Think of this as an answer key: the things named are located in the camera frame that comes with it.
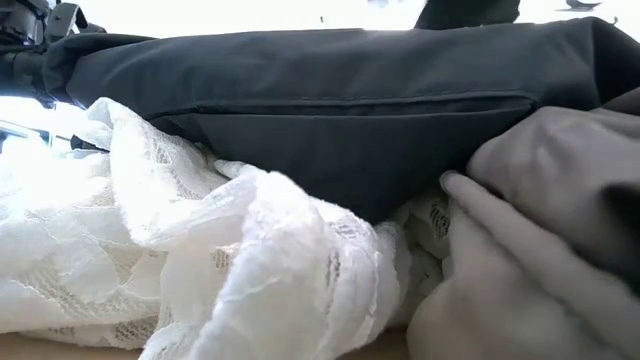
white fabric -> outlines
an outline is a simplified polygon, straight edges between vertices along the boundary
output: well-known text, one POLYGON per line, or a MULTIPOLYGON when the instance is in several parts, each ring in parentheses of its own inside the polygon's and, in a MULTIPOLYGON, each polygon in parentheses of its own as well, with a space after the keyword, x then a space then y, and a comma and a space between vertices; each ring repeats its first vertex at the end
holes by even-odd
POLYGON ((78 133, 110 154, 0 164, 0 332, 149 360, 322 360, 399 311, 396 223, 216 161, 108 99, 87 117, 78 133))

black bag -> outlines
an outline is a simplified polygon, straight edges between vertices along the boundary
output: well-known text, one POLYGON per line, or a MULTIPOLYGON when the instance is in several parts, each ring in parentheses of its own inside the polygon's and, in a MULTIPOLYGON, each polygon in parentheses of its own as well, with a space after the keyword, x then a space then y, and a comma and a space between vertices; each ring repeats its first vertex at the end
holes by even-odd
POLYGON ((533 110, 640 86, 640 46, 598 19, 450 31, 73 36, 46 86, 110 97, 221 158, 280 171, 373 223, 533 110))

gray fabric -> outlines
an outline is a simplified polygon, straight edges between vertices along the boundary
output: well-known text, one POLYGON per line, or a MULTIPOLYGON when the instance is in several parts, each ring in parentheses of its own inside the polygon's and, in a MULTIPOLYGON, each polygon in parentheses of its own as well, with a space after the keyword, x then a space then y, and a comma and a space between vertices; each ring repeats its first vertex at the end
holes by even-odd
POLYGON ((610 196, 640 199, 638 159, 639 118, 545 108, 483 145, 473 179, 443 176, 453 275, 412 320, 412 359, 640 359, 639 234, 619 216, 640 201, 610 196))

white lace fabric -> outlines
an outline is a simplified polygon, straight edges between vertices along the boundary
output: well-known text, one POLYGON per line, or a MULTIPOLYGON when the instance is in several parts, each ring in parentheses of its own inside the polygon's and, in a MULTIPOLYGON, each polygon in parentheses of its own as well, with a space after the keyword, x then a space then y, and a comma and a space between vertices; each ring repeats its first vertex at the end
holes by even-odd
POLYGON ((397 223, 373 228, 111 100, 87 117, 79 133, 109 154, 0 163, 0 332, 141 359, 323 360, 399 311, 397 223))

wooden surface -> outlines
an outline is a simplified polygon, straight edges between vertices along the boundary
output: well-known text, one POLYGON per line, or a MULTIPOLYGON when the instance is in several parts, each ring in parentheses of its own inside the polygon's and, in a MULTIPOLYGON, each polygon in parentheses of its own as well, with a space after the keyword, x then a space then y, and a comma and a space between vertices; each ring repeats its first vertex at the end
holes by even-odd
MULTIPOLYGON (((0 336, 2 360, 136 360, 138 354, 113 349, 81 348, 13 334, 0 336)), ((375 343, 342 360, 409 360, 404 334, 383 335, 375 343)))

